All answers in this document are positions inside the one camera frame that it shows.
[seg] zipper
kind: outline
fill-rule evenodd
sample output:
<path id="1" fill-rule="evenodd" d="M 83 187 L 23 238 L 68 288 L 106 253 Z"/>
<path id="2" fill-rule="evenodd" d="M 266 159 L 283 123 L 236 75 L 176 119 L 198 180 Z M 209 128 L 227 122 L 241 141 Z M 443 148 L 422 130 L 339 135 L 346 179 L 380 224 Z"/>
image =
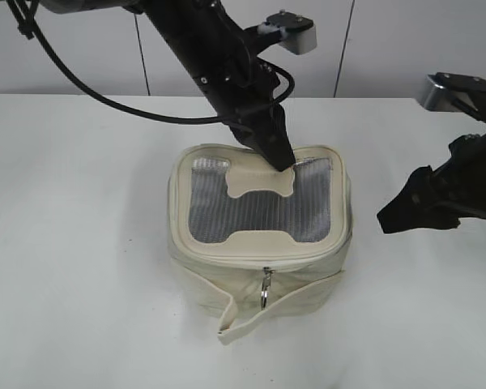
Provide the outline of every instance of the zipper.
<path id="1" fill-rule="evenodd" d="M 274 271 L 269 267 L 264 267 L 262 270 L 265 276 L 261 283 L 261 309 L 264 310 L 268 300 L 268 289 L 272 286 L 272 274 L 274 274 Z"/>

